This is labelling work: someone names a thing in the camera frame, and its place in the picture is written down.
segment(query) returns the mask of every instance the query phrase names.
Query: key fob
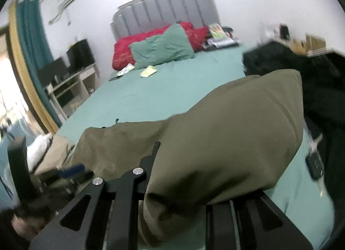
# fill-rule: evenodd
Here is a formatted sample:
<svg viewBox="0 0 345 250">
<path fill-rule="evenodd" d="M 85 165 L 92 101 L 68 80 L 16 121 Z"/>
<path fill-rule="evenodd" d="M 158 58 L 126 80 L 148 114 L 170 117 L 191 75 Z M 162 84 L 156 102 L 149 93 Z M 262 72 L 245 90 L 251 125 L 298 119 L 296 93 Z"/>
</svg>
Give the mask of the key fob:
<svg viewBox="0 0 345 250">
<path fill-rule="evenodd" d="M 324 174 L 325 167 L 320 157 L 320 154 L 316 151 L 314 153 L 309 153 L 305 158 L 310 176 L 314 180 L 318 180 Z"/>
</svg>

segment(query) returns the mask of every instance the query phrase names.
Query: wooden door frame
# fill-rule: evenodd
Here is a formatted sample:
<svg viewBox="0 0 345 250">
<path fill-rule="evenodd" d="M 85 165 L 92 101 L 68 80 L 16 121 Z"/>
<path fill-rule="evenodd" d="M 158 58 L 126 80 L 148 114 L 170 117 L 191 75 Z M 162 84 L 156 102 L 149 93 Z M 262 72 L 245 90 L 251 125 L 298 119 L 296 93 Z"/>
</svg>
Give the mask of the wooden door frame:
<svg viewBox="0 0 345 250">
<path fill-rule="evenodd" d="M 12 46 L 11 46 L 11 41 L 10 41 L 10 30 L 9 30 L 9 26 L 4 26 L 4 27 L 0 27 L 0 36 L 5 35 L 6 38 L 6 46 L 7 46 L 7 53 L 8 53 L 8 57 L 10 59 L 11 62 L 11 66 L 12 66 L 12 70 L 14 73 L 14 76 L 17 80 L 17 84 L 19 86 L 20 92 L 23 95 L 23 98 L 29 108 L 29 111 L 31 112 L 31 114 L 33 115 L 33 117 L 35 118 L 35 120 L 37 121 L 37 123 L 39 124 L 39 126 L 41 127 L 41 129 L 44 131 L 44 133 L 48 133 L 47 128 L 44 126 L 44 124 L 42 123 L 42 120 L 40 119 L 40 117 L 37 115 L 37 112 L 35 111 L 29 97 L 28 94 L 25 91 L 25 88 L 22 84 L 22 81 L 20 80 L 19 74 L 18 74 L 18 70 L 16 67 L 16 64 L 14 63 L 14 58 L 13 58 L 13 53 L 12 53 Z"/>
</svg>

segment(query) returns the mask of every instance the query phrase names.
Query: white desk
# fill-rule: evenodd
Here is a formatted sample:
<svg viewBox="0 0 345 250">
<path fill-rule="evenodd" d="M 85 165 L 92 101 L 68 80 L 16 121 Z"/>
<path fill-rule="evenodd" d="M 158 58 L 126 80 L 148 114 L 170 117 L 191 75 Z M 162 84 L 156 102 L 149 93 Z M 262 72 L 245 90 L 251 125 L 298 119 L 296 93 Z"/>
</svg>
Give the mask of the white desk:
<svg viewBox="0 0 345 250">
<path fill-rule="evenodd" d="M 53 87 L 48 93 L 51 103 L 62 122 L 66 121 L 74 113 L 75 109 L 90 97 L 92 94 L 91 90 L 95 91 L 99 87 L 99 79 L 94 65 L 89 65 L 85 69 L 73 74 Z M 58 98 L 69 90 L 74 97 L 65 106 L 61 107 Z"/>
</svg>

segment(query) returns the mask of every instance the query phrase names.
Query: speaker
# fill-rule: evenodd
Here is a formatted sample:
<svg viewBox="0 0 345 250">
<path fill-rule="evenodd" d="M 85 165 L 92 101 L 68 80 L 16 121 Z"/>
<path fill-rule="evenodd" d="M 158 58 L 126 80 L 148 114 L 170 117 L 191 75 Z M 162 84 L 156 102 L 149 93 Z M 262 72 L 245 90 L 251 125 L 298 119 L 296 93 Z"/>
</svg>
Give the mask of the speaker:
<svg viewBox="0 0 345 250">
<path fill-rule="evenodd" d="M 71 66 L 68 68 L 68 72 L 78 72 L 82 68 L 85 68 L 95 62 L 92 55 L 89 43 L 86 39 L 75 43 L 68 51 L 67 56 Z"/>
</svg>

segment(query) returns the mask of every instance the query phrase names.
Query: khaki fabric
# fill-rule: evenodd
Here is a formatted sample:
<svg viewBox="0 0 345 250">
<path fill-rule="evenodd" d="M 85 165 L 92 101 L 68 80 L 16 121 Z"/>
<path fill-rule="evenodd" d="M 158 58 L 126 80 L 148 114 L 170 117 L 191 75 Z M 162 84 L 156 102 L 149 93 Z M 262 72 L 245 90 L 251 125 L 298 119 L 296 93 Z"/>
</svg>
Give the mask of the khaki fabric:
<svg viewBox="0 0 345 250">
<path fill-rule="evenodd" d="M 73 147 L 74 144 L 67 138 L 55 135 L 50 148 L 45 154 L 43 161 L 36 169 L 35 174 L 52 168 L 61 168 Z"/>
<path fill-rule="evenodd" d="M 158 245 L 184 231 L 201 205 L 275 186 L 302 137 L 300 74 L 278 70 L 222 85 L 165 121 L 89 128 L 68 165 L 82 162 L 96 176 L 117 178 L 159 140 L 139 206 L 140 236 Z"/>
</svg>

